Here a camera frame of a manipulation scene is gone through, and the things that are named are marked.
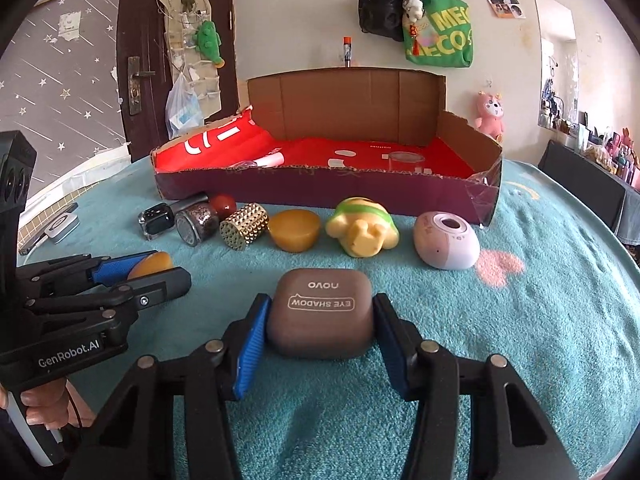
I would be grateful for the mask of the left hand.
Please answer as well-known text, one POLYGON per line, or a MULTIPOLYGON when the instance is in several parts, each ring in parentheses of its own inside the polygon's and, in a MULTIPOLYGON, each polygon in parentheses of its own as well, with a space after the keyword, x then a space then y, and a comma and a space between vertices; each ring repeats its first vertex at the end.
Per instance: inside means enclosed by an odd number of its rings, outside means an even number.
POLYGON ((87 402, 65 378, 22 392, 21 401, 26 406, 26 422, 32 426, 44 425, 48 429, 61 429, 68 424, 90 427, 96 419, 87 402))

